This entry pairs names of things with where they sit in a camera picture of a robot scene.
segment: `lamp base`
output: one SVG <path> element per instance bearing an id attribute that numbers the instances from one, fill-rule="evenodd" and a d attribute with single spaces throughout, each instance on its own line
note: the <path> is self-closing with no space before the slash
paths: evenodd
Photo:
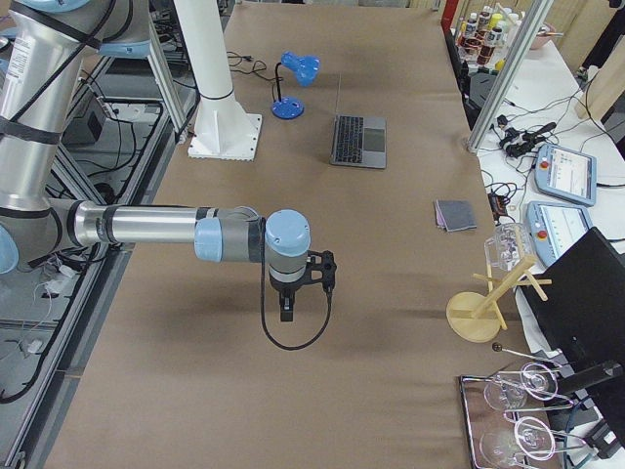
<path id="1" fill-rule="evenodd" d="M 285 96 L 282 101 L 275 101 L 271 112 L 280 119 L 294 119 L 304 112 L 304 103 L 292 96 Z"/>

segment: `laptop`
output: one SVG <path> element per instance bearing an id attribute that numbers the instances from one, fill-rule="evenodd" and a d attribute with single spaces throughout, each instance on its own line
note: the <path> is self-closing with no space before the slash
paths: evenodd
<path id="1" fill-rule="evenodd" d="M 337 114 L 330 164 L 360 168 L 387 167 L 387 119 Z"/>

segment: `blue joint cap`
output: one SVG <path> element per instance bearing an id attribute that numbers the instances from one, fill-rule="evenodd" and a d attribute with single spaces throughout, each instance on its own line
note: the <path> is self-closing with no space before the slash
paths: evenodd
<path id="1" fill-rule="evenodd" d="M 65 13 L 84 7 L 91 0 L 17 0 L 26 7 L 30 7 L 38 12 Z"/>
<path id="2" fill-rule="evenodd" d="M 0 226 L 0 274 L 12 271 L 20 259 L 18 247 L 13 238 L 2 226 Z"/>
<path id="3" fill-rule="evenodd" d="M 149 41 L 104 43 L 98 53 L 117 59 L 145 59 L 149 56 Z"/>
<path id="4" fill-rule="evenodd" d="M 272 213 L 265 224 L 265 242 L 282 256 L 301 256 L 311 247 L 309 221 L 295 210 Z"/>
<path id="5" fill-rule="evenodd" d="M 202 261 L 222 262 L 224 243 L 218 218 L 203 218 L 195 224 L 195 255 Z"/>

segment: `blue desk lamp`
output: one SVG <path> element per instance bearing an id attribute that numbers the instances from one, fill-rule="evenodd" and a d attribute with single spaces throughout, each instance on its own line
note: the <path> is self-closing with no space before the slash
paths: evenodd
<path id="1" fill-rule="evenodd" d="M 304 104 L 292 96 L 282 98 L 280 91 L 280 77 L 277 74 L 278 68 L 284 65 L 295 74 L 295 78 L 302 86 L 309 86 L 314 82 L 319 73 L 319 57 L 303 56 L 298 57 L 292 52 L 282 54 L 280 62 L 275 65 L 275 85 L 277 87 L 277 101 L 273 102 L 271 111 L 273 115 L 280 119 L 294 119 L 304 112 Z"/>

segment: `wine glass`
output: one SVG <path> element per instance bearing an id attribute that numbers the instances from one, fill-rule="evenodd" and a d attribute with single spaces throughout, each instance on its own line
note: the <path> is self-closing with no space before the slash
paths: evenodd
<path id="1" fill-rule="evenodd" d="M 558 393 L 556 375 L 543 363 L 530 362 L 523 365 L 521 384 L 531 397 L 539 401 L 549 401 Z"/>
<path id="2" fill-rule="evenodd" d="M 484 398 L 495 410 L 510 410 L 525 405 L 527 392 L 520 381 L 496 373 L 484 388 Z"/>
<path id="3" fill-rule="evenodd" d="M 549 401 L 558 395 L 556 375 L 543 363 L 529 362 L 519 371 L 498 371 L 484 388 L 484 398 L 495 410 L 522 409 L 528 395 L 539 401 Z"/>
<path id="4" fill-rule="evenodd" d="M 533 468 L 525 458 L 549 459 L 556 452 L 556 441 L 543 422 L 534 417 L 522 417 L 514 430 L 506 428 L 497 433 L 485 433 L 479 440 L 479 451 L 498 469 Z"/>

